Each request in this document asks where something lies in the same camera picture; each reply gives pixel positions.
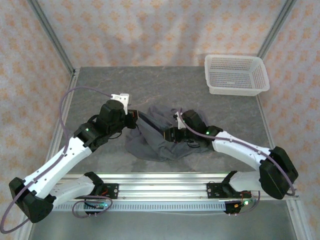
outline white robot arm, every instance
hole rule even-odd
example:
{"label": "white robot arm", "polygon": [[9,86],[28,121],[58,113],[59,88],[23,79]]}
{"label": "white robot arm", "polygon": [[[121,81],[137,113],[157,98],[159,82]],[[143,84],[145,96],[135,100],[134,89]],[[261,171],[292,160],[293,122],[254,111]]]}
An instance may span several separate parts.
{"label": "white robot arm", "polygon": [[[23,180],[16,177],[9,183],[11,195],[15,198],[21,189],[34,182],[16,201],[16,204],[32,223],[41,221],[55,206],[66,201],[80,196],[100,196],[106,190],[103,181],[93,172],[88,172],[74,181],[56,184],[77,163],[107,143],[112,135],[120,133],[125,127],[130,129],[136,127],[138,111],[128,110],[128,102],[128,94],[113,94],[111,100],[108,100],[101,107],[98,115],[91,117],[88,122],[82,124],[74,132],[65,153],[63,149],[60,150],[31,175]],[[170,128],[163,133],[163,137],[167,141],[181,142],[184,139],[194,139],[202,147],[228,154],[256,170],[253,172],[230,172],[222,183],[217,183],[214,186],[217,198],[221,198],[222,195],[226,198],[234,198],[244,190],[264,190],[270,196],[282,199],[287,193],[289,185],[275,165],[266,159],[266,156],[272,156],[281,165],[291,182],[298,177],[296,169],[282,148],[276,147],[271,150],[256,146],[233,137],[221,128],[208,127],[193,110],[183,113],[182,116],[178,112],[176,118],[178,127]],[[59,158],[61,158],[60,161],[52,167]],[[50,171],[34,181],[48,168],[51,168]]]}
{"label": "white robot arm", "polygon": [[74,132],[65,152],[61,149],[34,173],[24,179],[16,177],[9,183],[12,198],[31,183],[16,204],[32,223],[41,221],[53,207],[66,201],[80,196],[100,196],[106,190],[106,184],[93,172],[87,172],[74,181],[56,184],[77,163],[107,143],[112,135],[120,133],[123,128],[136,127],[138,112],[128,110],[130,96],[125,93],[111,96],[102,105],[98,115],[91,117]]}

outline wire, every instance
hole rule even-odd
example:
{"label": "wire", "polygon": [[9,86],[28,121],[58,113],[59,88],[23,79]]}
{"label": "wire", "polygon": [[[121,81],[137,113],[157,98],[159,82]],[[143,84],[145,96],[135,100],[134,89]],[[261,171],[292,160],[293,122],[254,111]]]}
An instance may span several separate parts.
{"label": "wire", "polygon": [[116,136],[116,137],[110,137],[109,140],[117,139],[117,138],[120,137],[121,135],[122,135],[122,130],[121,130],[121,132],[120,132],[120,134],[119,134],[118,136]]}
{"label": "wire", "polygon": [[253,150],[254,152],[257,152],[261,155],[263,155],[264,157],[266,157],[267,159],[269,159],[275,166],[276,168],[280,171],[280,173],[284,176],[285,180],[287,181],[287,183],[289,184],[290,186],[290,189],[292,191],[292,193],[287,193],[287,195],[289,196],[294,196],[296,194],[296,189],[294,188],[293,186],[293,183],[291,182],[290,178],[288,177],[288,175],[285,173],[285,171],[281,168],[281,166],[272,158],[270,157],[268,154],[265,154],[263,151],[259,151],[258,149],[256,149],[255,147],[253,146],[250,146],[249,144],[246,144],[245,142],[242,142],[242,141],[239,141],[239,140],[235,140],[235,139],[231,139],[231,138],[227,138],[227,137],[218,137],[218,136],[210,136],[210,135],[204,135],[204,134],[201,134],[199,132],[196,132],[195,130],[193,130],[191,127],[189,127],[183,120],[182,116],[181,116],[181,109],[178,111],[178,116],[181,120],[181,122],[184,124],[184,126],[192,133],[200,136],[200,137],[203,137],[203,138],[207,138],[207,139],[217,139],[217,140],[223,140],[223,141],[232,141],[233,143],[236,143],[236,144],[239,144],[239,145],[242,145],[242,146],[245,146],[247,147],[248,149],[251,149]]}
{"label": "wire", "polygon": [[12,233],[14,232],[15,230],[19,229],[20,227],[22,227],[24,224],[26,224],[29,219],[25,220],[24,222],[22,222],[21,224],[19,224],[18,226],[10,229],[10,230],[5,230],[4,229],[4,226],[5,226],[5,221],[6,221],[6,218],[8,217],[8,214],[11,210],[11,208],[13,207],[13,205],[15,204],[15,202],[20,198],[20,196],[31,186],[33,185],[34,183],[36,183],[42,176],[44,176],[45,174],[47,174],[51,169],[53,169],[61,160],[62,158],[65,156],[67,150],[68,150],[68,147],[69,147],[69,141],[70,141],[70,138],[69,138],[69,132],[64,124],[64,121],[63,121],[63,118],[62,118],[62,108],[63,108],[63,103],[65,101],[65,98],[68,96],[69,93],[75,91],[75,90],[78,90],[78,89],[89,89],[89,90],[92,90],[92,91],[95,91],[95,92],[98,92],[100,94],[103,94],[105,96],[108,96],[108,97],[112,97],[110,94],[107,94],[107,93],[104,93],[103,91],[97,89],[97,88],[94,88],[94,87],[89,87],[89,86],[77,86],[77,87],[74,87],[74,88],[71,88],[69,89],[61,98],[60,100],[60,103],[59,103],[59,123],[62,127],[62,130],[63,130],[63,135],[66,139],[66,143],[65,143],[65,146],[63,148],[63,151],[62,151],[62,154],[58,157],[58,159],[51,165],[49,166],[46,170],[44,170],[42,173],[40,173],[38,176],[36,176],[32,181],[30,181],[29,183],[26,184],[26,186],[24,188],[21,189],[21,191],[13,198],[13,200],[11,201],[11,203],[9,204],[9,206],[7,207],[7,209],[4,211],[4,214],[2,216],[2,219],[1,219],[1,222],[0,222],[0,232],[2,234],[9,234],[9,233]]}
{"label": "wire", "polygon": [[259,202],[260,202],[260,197],[261,197],[261,193],[260,193],[260,191],[258,191],[258,198],[257,198],[256,202],[253,204],[253,206],[252,206],[249,210],[244,211],[244,212],[240,212],[240,213],[229,214],[229,216],[230,216],[230,215],[238,216],[238,215],[243,215],[243,214],[247,214],[247,213],[251,212],[251,211],[252,211],[253,209],[255,209],[255,208],[257,207],[257,205],[259,204]]}
{"label": "wire", "polygon": [[107,193],[108,193],[108,189],[105,190],[105,191],[101,194],[101,196],[105,196]]}
{"label": "wire", "polygon": [[251,196],[253,196],[252,193],[249,192],[249,191],[242,191],[242,192],[241,192],[241,204],[242,204],[242,201],[243,201],[243,199],[244,199],[244,193],[245,193],[245,194],[250,194]]}
{"label": "wire", "polygon": [[[91,199],[106,199],[106,200],[109,200],[110,201],[110,204],[108,205],[108,207],[98,213],[94,213],[94,216],[98,216],[98,215],[101,215],[101,214],[104,214],[113,204],[113,201],[110,197],[107,197],[107,196],[91,196],[91,195],[87,195],[87,196],[83,196],[85,198],[91,198]],[[72,206],[72,214],[73,216],[75,216],[76,218],[79,218],[79,219],[86,219],[86,218],[90,218],[92,214],[87,214],[87,215],[79,215],[75,212],[75,207],[77,204],[79,203],[88,203],[87,200],[80,200],[80,201],[77,201],[73,206]],[[94,203],[94,204],[102,204],[104,202],[102,201],[89,201],[89,203]]]}
{"label": "wire", "polygon": [[90,207],[90,208],[93,208],[93,209],[95,209],[96,208],[96,206],[94,206],[94,205],[90,205],[89,203],[87,203],[87,202],[85,202],[84,203],[84,205],[86,205],[86,206],[88,206],[88,207]]}

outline white plastic basket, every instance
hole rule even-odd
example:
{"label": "white plastic basket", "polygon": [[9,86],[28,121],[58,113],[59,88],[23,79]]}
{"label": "white plastic basket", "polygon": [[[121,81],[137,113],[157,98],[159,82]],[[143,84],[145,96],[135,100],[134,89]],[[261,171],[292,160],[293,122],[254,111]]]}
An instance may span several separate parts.
{"label": "white plastic basket", "polygon": [[270,88],[265,64],[257,56],[207,55],[204,70],[211,94],[255,96]]}

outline gray cloth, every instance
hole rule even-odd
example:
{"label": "gray cloth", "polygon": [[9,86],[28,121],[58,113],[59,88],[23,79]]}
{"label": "gray cloth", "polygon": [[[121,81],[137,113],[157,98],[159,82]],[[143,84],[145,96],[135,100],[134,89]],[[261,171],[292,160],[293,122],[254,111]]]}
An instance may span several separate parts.
{"label": "gray cloth", "polygon": [[[173,118],[177,111],[177,109],[167,106],[152,105],[149,107],[147,114],[139,112],[139,115],[144,115],[161,131],[165,131],[178,126],[178,122]],[[204,114],[201,111],[197,112],[207,124]],[[141,118],[137,120],[136,124],[137,127],[126,136],[125,149],[139,159],[162,162],[177,160],[192,153],[202,153],[208,150],[202,147],[189,147],[186,142],[166,141],[159,131]]]}

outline patterned wallpaper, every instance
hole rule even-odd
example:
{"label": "patterned wallpaper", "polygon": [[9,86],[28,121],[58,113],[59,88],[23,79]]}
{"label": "patterned wallpaper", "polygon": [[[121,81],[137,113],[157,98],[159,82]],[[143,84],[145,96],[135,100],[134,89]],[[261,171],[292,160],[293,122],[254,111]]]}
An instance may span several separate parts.
{"label": "patterned wallpaper", "polygon": [[39,0],[73,67],[256,55],[285,0]]}
{"label": "patterned wallpaper", "polygon": [[[58,103],[70,75],[26,0],[0,4],[0,215],[11,201],[14,177],[39,168],[47,155]],[[21,211],[12,208],[5,228]],[[14,233],[0,239],[11,240]]]}
{"label": "patterned wallpaper", "polygon": [[299,172],[297,188],[320,239],[320,4],[298,0],[268,52],[261,94],[274,142]]}

